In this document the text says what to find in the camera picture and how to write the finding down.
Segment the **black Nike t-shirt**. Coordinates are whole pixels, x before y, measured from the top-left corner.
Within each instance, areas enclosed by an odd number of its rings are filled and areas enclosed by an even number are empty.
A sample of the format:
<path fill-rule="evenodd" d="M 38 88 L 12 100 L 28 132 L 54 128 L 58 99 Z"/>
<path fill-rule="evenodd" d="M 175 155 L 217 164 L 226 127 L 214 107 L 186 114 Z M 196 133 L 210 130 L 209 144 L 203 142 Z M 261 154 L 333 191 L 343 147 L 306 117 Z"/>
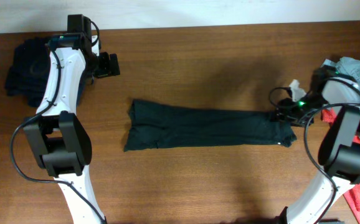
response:
<path fill-rule="evenodd" d="M 271 112 L 194 109 L 134 100 L 125 151 L 236 145 L 290 147 L 296 135 Z"/>

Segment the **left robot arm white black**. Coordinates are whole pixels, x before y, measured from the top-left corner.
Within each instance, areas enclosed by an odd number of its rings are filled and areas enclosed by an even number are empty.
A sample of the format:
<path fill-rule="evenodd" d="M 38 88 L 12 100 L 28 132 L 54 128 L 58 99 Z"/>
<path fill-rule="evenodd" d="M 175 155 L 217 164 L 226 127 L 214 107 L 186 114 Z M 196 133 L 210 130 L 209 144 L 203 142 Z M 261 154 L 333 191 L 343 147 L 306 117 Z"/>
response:
<path fill-rule="evenodd" d="M 35 116 L 20 125 L 37 165 L 51 177 L 48 183 L 60 187 L 74 223 L 107 221 L 90 180 L 91 140 L 76 112 L 81 84 L 120 74 L 116 54 L 100 52 L 100 36 L 92 34 L 94 27 L 88 17 L 72 14 L 66 33 L 51 37 L 42 102 Z"/>

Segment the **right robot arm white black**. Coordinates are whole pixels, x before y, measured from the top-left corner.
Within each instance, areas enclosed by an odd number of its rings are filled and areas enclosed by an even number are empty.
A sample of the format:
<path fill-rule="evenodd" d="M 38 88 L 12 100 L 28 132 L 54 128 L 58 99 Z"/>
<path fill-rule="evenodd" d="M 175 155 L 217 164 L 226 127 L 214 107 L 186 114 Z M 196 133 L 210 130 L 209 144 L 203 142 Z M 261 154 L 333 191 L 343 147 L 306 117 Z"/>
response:
<path fill-rule="evenodd" d="M 360 183 L 360 89 L 350 75 L 324 65 L 315 70 L 310 89 L 297 95 L 299 84 L 285 88 L 288 98 L 274 105 L 274 120 L 289 122 L 304 129 L 304 145 L 308 145 L 308 128 L 325 109 L 338 113 L 324 137 L 318 157 L 309 150 L 309 160 L 318 172 L 303 195 L 276 217 L 275 223 L 322 223 L 331 206 L 348 190 Z"/>

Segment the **folded navy blue garment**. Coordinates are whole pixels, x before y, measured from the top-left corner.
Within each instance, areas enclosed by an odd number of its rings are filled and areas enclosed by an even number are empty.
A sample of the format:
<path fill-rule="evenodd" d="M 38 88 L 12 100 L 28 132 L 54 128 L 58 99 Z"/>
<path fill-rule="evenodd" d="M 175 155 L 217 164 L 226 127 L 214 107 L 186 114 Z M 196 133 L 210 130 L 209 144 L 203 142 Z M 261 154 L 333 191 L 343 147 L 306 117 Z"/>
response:
<path fill-rule="evenodd" d="M 28 105 L 35 108 L 42 102 L 49 77 L 50 60 L 45 47 L 49 40 L 36 37 L 18 46 L 6 78 L 7 95 L 24 95 Z"/>

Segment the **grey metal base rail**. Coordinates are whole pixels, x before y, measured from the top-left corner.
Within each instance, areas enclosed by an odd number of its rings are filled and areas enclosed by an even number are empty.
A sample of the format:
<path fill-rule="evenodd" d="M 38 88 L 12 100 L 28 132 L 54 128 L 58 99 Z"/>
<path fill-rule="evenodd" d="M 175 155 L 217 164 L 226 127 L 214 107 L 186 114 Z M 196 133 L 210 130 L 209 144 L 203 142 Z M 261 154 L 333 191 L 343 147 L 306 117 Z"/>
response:
<path fill-rule="evenodd" d="M 318 224 L 345 224 L 345 222 L 340 220 L 322 220 Z"/>

